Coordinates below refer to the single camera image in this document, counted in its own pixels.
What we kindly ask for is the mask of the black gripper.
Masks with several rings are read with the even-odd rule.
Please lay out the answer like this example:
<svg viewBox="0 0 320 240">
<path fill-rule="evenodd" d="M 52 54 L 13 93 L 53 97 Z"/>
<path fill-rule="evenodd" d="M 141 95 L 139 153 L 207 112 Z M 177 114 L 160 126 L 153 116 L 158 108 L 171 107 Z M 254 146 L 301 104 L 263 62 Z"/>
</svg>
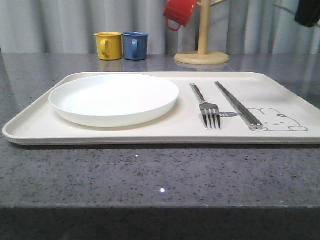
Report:
<svg viewBox="0 0 320 240">
<path fill-rule="evenodd" d="M 300 0 L 294 20 L 302 26 L 315 27 L 320 20 L 320 0 Z"/>
</svg>

